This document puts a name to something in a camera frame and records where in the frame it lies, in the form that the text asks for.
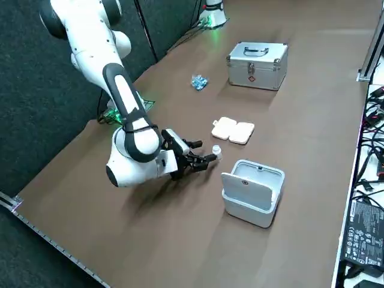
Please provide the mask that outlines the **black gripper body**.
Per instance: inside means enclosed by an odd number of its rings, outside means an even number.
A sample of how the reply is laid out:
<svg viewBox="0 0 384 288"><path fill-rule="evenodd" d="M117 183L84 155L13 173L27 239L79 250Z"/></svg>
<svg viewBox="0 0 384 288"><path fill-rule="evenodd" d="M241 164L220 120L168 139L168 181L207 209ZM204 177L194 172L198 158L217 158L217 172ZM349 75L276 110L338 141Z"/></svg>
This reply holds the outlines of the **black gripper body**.
<svg viewBox="0 0 384 288"><path fill-rule="evenodd" d="M173 181L178 181L184 176L185 169L188 166L187 156L190 153L190 144L185 139L180 138L173 130L162 130L161 136L163 151L172 151L176 162L176 169L170 172Z"/></svg>

